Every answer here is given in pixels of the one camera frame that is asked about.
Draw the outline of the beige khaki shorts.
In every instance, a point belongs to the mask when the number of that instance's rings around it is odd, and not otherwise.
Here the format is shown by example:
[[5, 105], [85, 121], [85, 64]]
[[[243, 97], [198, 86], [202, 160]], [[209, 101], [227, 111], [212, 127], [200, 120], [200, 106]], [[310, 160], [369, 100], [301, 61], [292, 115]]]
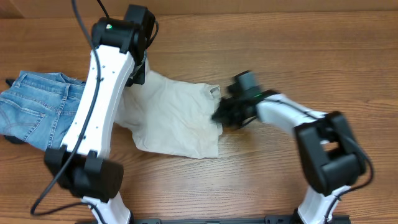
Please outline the beige khaki shorts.
[[143, 85], [123, 90], [115, 123], [128, 128], [139, 150], [194, 159], [217, 158], [223, 132], [212, 121], [219, 85], [169, 79], [149, 66]]

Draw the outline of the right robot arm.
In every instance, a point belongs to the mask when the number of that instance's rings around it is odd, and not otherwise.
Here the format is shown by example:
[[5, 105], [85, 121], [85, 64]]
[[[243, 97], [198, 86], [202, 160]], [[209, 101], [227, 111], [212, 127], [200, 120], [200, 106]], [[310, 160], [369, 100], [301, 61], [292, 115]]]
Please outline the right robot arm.
[[263, 223], [350, 223], [333, 212], [344, 194], [357, 190], [358, 178], [371, 167], [342, 113], [302, 106], [275, 90], [262, 90], [254, 73], [245, 71], [228, 86], [212, 120], [243, 128], [258, 119], [291, 135], [308, 183], [303, 202], [291, 215], [268, 215]]

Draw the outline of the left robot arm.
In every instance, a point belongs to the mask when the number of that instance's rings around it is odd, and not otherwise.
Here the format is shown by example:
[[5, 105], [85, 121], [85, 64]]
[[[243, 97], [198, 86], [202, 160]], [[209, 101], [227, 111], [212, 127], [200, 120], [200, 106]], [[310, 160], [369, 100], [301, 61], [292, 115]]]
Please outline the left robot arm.
[[91, 47], [90, 71], [80, 104], [58, 149], [44, 162], [59, 184], [90, 208], [95, 223], [134, 223], [119, 190], [124, 168], [109, 160], [111, 131], [125, 87], [145, 82], [146, 50], [159, 25], [145, 6], [129, 5], [123, 19], [104, 16], [83, 33]]

